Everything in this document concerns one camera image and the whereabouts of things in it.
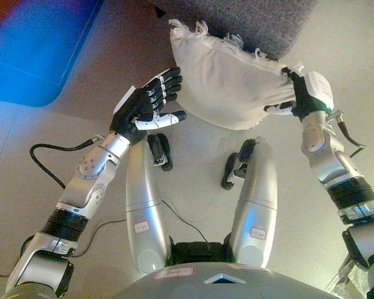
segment cable connector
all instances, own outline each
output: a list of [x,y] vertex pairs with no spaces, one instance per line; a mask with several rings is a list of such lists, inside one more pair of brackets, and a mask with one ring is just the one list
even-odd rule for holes
[[103,140],[104,140],[104,136],[102,136],[100,134],[95,134],[92,138],[93,143],[103,141]]
[[343,111],[338,109],[334,113],[331,113],[329,116],[327,116],[325,118],[325,120],[327,122],[330,122],[332,120],[336,120],[337,123],[341,123],[341,122],[343,122],[342,115],[343,115]]

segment blue object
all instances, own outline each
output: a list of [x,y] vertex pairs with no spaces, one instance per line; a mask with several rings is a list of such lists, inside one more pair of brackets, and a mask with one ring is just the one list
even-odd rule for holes
[[102,0],[22,0],[0,25],[0,101],[34,107],[61,92]]

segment white label sticker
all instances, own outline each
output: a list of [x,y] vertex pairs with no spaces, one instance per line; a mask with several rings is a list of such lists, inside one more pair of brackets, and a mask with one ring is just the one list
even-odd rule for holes
[[135,223],[134,227],[136,234],[140,234],[142,232],[150,230],[150,225],[147,220]]
[[166,279],[166,278],[175,278],[175,277],[189,277],[195,274],[194,268],[179,268],[179,269],[171,269],[171,270],[164,270],[152,278],[154,280],[159,279]]
[[265,271],[268,272],[268,269],[260,268],[260,267],[253,267],[250,265],[243,265],[241,263],[229,263],[228,266],[232,269],[236,270],[257,270],[257,271]]
[[265,229],[251,227],[251,237],[259,240],[266,240],[267,232]]

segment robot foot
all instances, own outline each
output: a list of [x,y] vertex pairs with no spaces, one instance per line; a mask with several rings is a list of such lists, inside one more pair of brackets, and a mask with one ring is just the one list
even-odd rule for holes
[[164,134],[151,134],[147,137],[151,153],[154,158],[154,165],[161,166],[163,171],[171,171],[173,168],[170,156],[170,145]]
[[233,188],[237,178],[245,179],[248,167],[247,163],[251,157],[252,151],[254,150],[255,144],[255,139],[248,139],[244,141],[238,153],[233,153],[229,156],[224,167],[223,178],[221,181],[223,189],[230,190]]

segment humanoid robot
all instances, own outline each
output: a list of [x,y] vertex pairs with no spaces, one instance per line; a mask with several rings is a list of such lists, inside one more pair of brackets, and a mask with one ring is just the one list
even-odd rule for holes
[[[343,151],[330,122],[348,136],[340,113],[332,114],[327,80],[316,72],[300,77],[284,68],[294,83],[296,101],[265,107],[292,113],[304,127],[302,152],[338,208],[343,239],[355,263],[368,270],[368,298],[374,298],[374,192]],[[29,242],[14,267],[2,298],[57,298],[73,272],[68,261],[87,221],[95,214],[128,151],[126,212],[132,260],[146,274],[115,298],[334,298],[266,269],[276,224],[277,180],[271,145],[247,140],[225,167],[222,187],[243,179],[231,233],[224,243],[174,244],[166,231],[163,203],[153,174],[171,169],[164,135],[146,135],[185,119],[185,112],[160,113],[176,99],[180,69],[169,69],[142,88],[132,87],[115,109],[110,133],[83,157],[56,209]]]

